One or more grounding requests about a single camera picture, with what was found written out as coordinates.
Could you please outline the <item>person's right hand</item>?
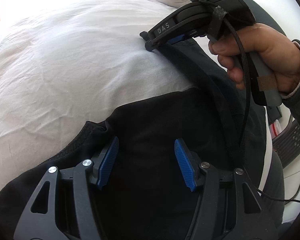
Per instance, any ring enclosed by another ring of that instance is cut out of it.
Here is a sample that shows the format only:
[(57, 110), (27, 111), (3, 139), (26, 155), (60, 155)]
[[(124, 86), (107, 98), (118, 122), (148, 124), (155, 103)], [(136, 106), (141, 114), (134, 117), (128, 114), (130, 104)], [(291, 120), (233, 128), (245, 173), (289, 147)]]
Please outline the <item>person's right hand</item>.
[[(300, 82), (300, 48), (285, 35), (261, 23), (245, 27), (237, 32), (246, 53), (256, 53), (273, 71), (277, 90), (290, 94)], [(240, 53), (233, 35), (209, 42), (209, 51), (227, 69), (227, 74), (236, 87), (245, 88), (243, 72), (235, 66), (234, 56)]]

